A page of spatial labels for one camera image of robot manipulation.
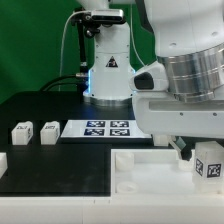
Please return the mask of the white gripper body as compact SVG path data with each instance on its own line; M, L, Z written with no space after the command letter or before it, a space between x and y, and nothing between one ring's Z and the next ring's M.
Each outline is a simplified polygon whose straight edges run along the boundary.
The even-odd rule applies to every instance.
M133 111L145 134L224 138L224 101L183 103L167 94L136 92Z

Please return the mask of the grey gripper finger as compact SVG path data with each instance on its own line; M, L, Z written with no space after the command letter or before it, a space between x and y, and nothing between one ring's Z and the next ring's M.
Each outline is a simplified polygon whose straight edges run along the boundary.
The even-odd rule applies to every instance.
M171 136L169 139L169 144L177 151L178 157L183 158L181 152L186 147L186 143L181 137Z

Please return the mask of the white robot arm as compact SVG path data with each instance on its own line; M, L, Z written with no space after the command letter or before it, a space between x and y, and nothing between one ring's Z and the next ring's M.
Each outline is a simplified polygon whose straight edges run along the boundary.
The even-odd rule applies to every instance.
M88 102L132 102L138 128L152 136L224 137L224 0L77 0L95 62ZM136 4L155 37L156 61L134 72L121 9Z

